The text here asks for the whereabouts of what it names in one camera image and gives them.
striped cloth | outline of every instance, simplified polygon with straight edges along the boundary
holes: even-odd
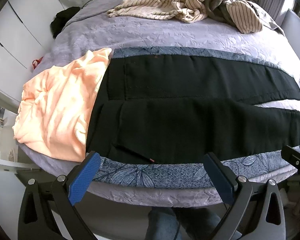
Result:
[[[109,17],[132,16],[153,20],[170,20],[193,23],[207,17],[203,0],[123,0],[108,10]]]
[[[152,20],[176,18],[185,23],[194,23],[208,16],[204,4],[204,0],[123,0],[122,4],[108,10],[107,13],[109,17],[132,16]],[[223,14],[227,11],[228,17],[225,17],[224,22],[236,26],[241,33],[262,30],[264,21],[259,17],[260,8],[257,10],[253,3],[246,0],[215,0],[210,3],[211,11],[215,9],[215,4],[225,7]]]

black fabric panel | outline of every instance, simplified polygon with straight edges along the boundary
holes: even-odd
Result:
[[[94,105],[92,108],[91,117],[90,117],[89,126],[88,126],[88,132],[87,132],[86,152],[90,152],[90,151],[88,151],[89,145],[90,145],[91,141],[93,140],[93,138],[96,136],[95,135],[96,127],[97,127],[97,123],[99,120],[99,116],[100,116],[103,104],[109,100],[108,91],[107,91],[108,78],[109,78],[109,68],[107,68],[107,70],[103,76],[102,82],[99,87],[97,99],[94,102]]]
[[[122,163],[201,163],[296,146],[300,112],[252,106],[300,100],[281,70],[214,57],[114,58],[101,82],[86,150]]]
[[[117,119],[119,111],[120,119],[108,138],[99,133],[90,148],[118,162],[142,164],[143,156],[156,163],[201,163],[203,154],[210,151],[220,160],[228,160],[300,143],[300,112],[296,110],[249,106],[228,99],[110,104],[112,101],[106,104],[104,115],[101,113],[106,121],[100,131],[107,133],[109,121]]]
[[[291,76],[255,63],[215,57],[143,55],[114,58],[109,67],[110,99],[229,98],[250,105],[300,100],[300,88]]]

textured bedspread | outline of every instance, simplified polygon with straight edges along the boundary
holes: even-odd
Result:
[[[287,39],[276,31],[263,28],[259,33],[241,34],[236,28],[212,19],[205,19],[189,25],[177,20],[109,18],[106,11],[121,2],[122,0],[94,0],[88,3],[67,23],[64,31],[56,38],[51,51],[45,55],[41,64],[34,70],[33,76],[53,65],[67,65],[74,59],[83,56],[87,50],[98,50],[104,47],[115,49],[139,46],[178,46],[229,51],[272,62],[294,77],[300,87],[300,60]],[[300,101],[298,100],[268,102],[261,106],[300,111]],[[21,147],[37,165],[54,175],[67,174],[77,164],[49,158],[30,150],[25,145]],[[255,159],[260,166],[263,165],[262,160],[262,158]],[[243,162],[243,168],[246,167],[245,163],[251,161],[253,159],[240,160],[241,163]],[[264,181],[282,174],[277,178],[280,181],[295,172],[291,166],[281,167],[281,162],[273,162],[271,157],[267,160],[267,165],[267,168],[262,170],[263,175],[255,173],[256,181]],[[200,167],[197,168],[192,171],[194,180],[204,177]],[[213,188],[173,190],[124,187],[93,182],[89,191],[118,202],[152,206],[204,206],[220,202],[219,196]]]

peach cloth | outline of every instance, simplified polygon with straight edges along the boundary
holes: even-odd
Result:
[[[85,158],[88,124],[111,49],[90,51],[64,67],[53,66],[23,85],[15,139],[56,159]]]

person's leg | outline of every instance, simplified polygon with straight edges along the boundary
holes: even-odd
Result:
[[[178,221],[171,208],[153,207],[148,214],[149,225],[145,240],[174,240]],[[175,240],[182,240],[181,233]]]
[[[178,221],[193,240],[206,240],[220,222],[220,217],[208,208],[173,208]],[[241,237],[236,231],[232,240]]]

